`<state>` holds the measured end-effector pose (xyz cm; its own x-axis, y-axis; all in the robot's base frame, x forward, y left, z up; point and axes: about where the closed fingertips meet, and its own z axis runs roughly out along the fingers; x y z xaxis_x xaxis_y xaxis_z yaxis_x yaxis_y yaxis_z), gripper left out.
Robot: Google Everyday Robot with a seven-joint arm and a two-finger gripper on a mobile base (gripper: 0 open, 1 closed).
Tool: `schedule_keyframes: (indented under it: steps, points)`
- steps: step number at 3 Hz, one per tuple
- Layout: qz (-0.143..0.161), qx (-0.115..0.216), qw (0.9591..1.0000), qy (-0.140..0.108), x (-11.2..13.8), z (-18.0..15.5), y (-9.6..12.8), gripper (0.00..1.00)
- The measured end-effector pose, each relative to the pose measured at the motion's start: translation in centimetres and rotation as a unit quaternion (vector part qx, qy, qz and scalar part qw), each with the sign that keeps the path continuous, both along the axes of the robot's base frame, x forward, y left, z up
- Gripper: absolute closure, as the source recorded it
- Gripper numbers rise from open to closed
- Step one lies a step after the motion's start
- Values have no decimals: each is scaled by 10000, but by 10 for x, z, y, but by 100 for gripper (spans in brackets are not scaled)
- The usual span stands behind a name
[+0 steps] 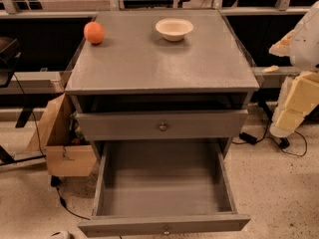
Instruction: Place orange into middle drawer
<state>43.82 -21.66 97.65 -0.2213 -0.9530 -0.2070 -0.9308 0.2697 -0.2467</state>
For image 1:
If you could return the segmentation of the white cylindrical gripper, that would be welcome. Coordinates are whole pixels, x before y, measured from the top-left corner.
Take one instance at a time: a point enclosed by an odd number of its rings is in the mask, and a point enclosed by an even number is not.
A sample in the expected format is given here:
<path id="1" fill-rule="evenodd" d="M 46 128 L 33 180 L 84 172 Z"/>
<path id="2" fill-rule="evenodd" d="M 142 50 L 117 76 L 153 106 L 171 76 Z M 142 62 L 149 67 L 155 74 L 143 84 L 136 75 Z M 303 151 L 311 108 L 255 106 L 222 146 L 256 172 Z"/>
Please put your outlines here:
<path id="1" fill-rule="evenodd" d="M 293 34 L 293 30 L 288 32 L 269 48 L 269 53 L 277 57 L 289 57 Z M 270 133 L 276 137 L 290 135 L 318 105 L 318 72 L 306 71 L 295 78 L 287 77 L 281 86 Z"/>

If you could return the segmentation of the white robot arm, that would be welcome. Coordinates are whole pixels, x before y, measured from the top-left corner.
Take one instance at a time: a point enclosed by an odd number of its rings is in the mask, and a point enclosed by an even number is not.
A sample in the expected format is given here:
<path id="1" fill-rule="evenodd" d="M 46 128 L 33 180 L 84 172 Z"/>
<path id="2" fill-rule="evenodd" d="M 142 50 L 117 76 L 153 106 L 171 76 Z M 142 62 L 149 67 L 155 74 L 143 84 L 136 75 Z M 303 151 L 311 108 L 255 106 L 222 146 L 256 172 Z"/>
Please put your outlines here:
<path id="1" fill-rule="evenodd" d="M 287 137 L 319 105 L 319 2 L 280 41 L 269 49 L 278 57 L 288 57 L 301 73 L 287 77 L 281 86 L 270 133 Z"/>

